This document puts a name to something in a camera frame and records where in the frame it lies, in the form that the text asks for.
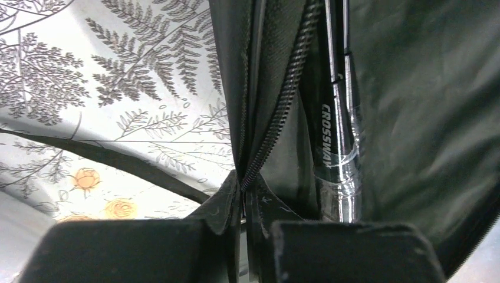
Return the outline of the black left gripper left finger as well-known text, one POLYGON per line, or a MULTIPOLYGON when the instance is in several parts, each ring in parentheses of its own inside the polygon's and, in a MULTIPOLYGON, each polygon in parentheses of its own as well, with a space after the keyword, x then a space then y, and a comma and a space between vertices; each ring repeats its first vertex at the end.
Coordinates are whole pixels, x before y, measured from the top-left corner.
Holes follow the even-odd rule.
POLYGON ((183 219, 76 221, 53 226, 20 282, 238 282, 235 171, 183 219))

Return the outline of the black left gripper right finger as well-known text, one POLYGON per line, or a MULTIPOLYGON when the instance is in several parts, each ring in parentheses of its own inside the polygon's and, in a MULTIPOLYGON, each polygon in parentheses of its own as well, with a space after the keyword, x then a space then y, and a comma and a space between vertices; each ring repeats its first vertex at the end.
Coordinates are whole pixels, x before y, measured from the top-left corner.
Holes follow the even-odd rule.
POLYGON ((399 223, 305 221, 262 177, 245 192, 248 258, 258 282, 445 282, 430 243, 399 223))

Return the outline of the black badminton racket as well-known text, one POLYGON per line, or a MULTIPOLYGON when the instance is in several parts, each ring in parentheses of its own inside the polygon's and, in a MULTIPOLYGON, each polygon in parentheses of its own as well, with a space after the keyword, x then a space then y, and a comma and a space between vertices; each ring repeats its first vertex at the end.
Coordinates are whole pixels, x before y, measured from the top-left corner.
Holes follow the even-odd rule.
POLYGON ((314 174, 321 218, 361 218, 358 168, 360 126, 354 109, 349 39, 349 1, 320 1, 314 71, 318 88, 314 115, 314 174))

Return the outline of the black Crossway racket bag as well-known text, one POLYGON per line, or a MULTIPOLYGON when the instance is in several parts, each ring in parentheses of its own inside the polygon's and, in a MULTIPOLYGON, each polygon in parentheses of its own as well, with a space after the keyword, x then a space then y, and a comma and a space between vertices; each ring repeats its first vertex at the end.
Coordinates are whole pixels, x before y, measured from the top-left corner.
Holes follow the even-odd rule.
MULTIPOLYGON (((322 5, 207 2, 229 173, 236 172, 240 191, 238 282, 258 282, 250 276, 245 209, 256 178, 301 219, 340 223, 322 220, 314 174, 313 56, 322 5)), ((499 221, 499 2, 349 3, 361 180, 361 218, 353 223, 416 228, 447 282, 499 221)), ((201 197, 174 177, 165 182, 199 207, 223 184, 201 197)), ((63 222, 153 220, 50 218, 49 230, 63 222)))

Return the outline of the white shuttlecock tube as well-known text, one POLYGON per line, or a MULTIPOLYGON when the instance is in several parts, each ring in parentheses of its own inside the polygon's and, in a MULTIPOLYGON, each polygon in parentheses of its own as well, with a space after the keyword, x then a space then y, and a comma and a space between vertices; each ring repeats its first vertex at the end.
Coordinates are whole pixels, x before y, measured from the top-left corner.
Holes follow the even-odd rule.
POLYGON ((1 193, 1 282, 15 282, 53 219, 1 193))

